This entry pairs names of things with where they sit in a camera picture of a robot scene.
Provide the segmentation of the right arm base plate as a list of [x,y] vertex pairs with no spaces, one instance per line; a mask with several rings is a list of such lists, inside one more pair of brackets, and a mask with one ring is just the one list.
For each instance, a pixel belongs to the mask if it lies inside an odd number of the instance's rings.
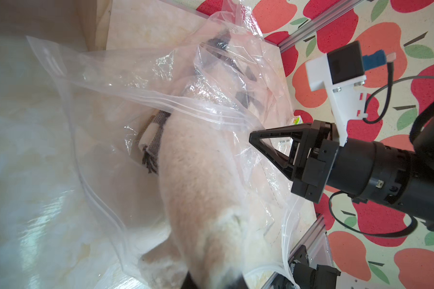
[[271,289],[335,289],[341,272],[327,265],[310,267],[307,249],[301,245],[294,253],[291,273],[295,284],[282,275],[277,275],[271,284]]

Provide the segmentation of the cream fluffy scarf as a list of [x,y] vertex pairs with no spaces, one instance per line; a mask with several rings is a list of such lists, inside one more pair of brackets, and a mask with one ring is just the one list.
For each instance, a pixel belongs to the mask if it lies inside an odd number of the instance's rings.
[[275,262],[262,207],[242,177],[248,132],[170,113],[158,155],[169,237],[139,260],[152,289],[242,289],[244,275]]

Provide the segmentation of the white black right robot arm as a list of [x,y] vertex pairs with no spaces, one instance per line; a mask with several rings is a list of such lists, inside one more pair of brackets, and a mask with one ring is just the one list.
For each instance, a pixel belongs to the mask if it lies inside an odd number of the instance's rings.
[[412,151],[380,142],[338,142],[335,124],[314,121],[252,132],[249,142],[292,183],[294,195],[319,203],[331,186],[354,203],[374,202],[407,214],[411,224],[386,238],[434,232],[434,102],[415,120]]

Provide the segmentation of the clear plastic vacuum bag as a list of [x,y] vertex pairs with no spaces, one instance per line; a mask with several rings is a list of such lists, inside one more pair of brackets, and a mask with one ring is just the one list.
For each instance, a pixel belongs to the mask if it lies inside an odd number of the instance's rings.
[[303,199],[248,139],[292,124],[291,98],[248,1],[183,40],[80,53],[28,37],[64,102],[79,180],[125,273],[152,289],[293,282]]

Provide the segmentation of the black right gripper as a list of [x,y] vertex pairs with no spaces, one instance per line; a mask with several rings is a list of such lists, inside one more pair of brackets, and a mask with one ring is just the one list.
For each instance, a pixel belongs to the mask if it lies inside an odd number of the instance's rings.
[[318,204],[339,151],[334,123],[315,120],[250,133],[249,142],[293,181],[291,192]]

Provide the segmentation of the beige brown striped scarf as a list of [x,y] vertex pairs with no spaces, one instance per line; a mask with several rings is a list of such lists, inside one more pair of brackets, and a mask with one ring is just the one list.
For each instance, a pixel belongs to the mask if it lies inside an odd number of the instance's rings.
[[157,174],[163,128],[170,115],[168,112],[155,110],[138,135],[138,147],[143,155],[142,165],[148,169],[148,173]]

